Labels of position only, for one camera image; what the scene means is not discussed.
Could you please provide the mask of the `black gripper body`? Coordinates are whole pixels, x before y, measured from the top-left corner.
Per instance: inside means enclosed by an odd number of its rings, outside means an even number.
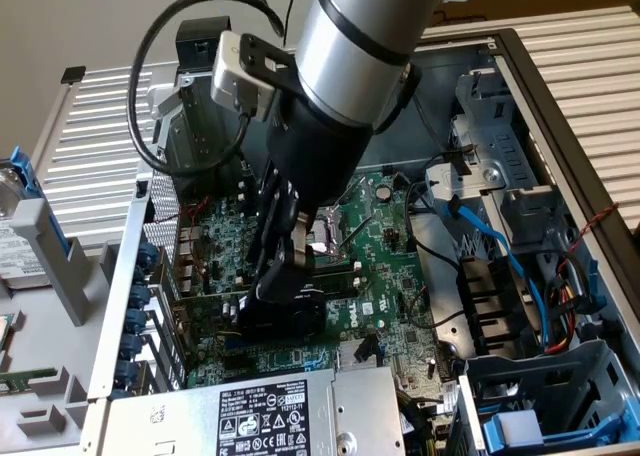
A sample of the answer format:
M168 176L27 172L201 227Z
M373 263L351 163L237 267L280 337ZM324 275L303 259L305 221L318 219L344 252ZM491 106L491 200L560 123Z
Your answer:
M267 135L270 160L311 214L342 194L370 140L370 125L339 123L310 101L281 92Z

